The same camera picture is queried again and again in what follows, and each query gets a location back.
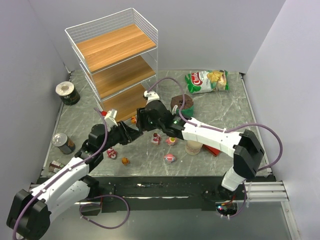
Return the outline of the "pink bear green hat toy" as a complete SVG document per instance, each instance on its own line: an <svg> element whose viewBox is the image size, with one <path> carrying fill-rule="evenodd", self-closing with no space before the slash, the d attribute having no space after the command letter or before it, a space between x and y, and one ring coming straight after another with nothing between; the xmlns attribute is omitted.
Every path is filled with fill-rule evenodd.
<svg viewBox="0 0 320 240"><path fill-rule="evenodd" d="M174 146L177 143L177 138L176 137L169 137L168 139L165 140L165 142L169 146Z"/></svg>

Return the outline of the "pink blue bear toy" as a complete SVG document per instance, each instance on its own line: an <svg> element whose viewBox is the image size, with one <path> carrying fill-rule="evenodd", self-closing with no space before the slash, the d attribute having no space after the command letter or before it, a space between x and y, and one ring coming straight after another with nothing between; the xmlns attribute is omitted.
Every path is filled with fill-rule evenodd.
<svg viewBox="0 0 320 240"><path fill-rule="evenodd" d="M176 157L173 154L168 153L164 156L164 160L167 161L168 163L172 163L176 160Z"/></svg>

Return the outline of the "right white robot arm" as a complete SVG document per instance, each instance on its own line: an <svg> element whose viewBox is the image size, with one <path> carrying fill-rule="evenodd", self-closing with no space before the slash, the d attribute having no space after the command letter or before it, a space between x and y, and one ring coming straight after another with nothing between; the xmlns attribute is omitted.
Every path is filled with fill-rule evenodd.
<svg viewBox="0 0 320 240"><path fill-rule="evenodd" d="M160 100L153 100L145 107L138 108L136 124L141 132L158 129L169 137L210 146L232 157L233 165L221 181L221 186L231 192L245 180L256 177L265 154L251 130L227 132L214 129L194 117L171 113Z"/></svg>

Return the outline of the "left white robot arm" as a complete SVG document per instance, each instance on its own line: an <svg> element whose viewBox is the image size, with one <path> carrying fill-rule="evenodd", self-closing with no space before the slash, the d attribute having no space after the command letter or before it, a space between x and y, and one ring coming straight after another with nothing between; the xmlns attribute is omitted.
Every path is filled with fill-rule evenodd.
<svg viewBox="0 0 320 240"><path fill-rule="evenodd" d="M74 203L94 198L100 192L99 181L89 173L104 159L104 152L117 144L127 145L142 132L120 121L92 127L79 151L59 172L31 191L20 190L13 198L6 224L12 238L39 240L57 216Z"/></svg>

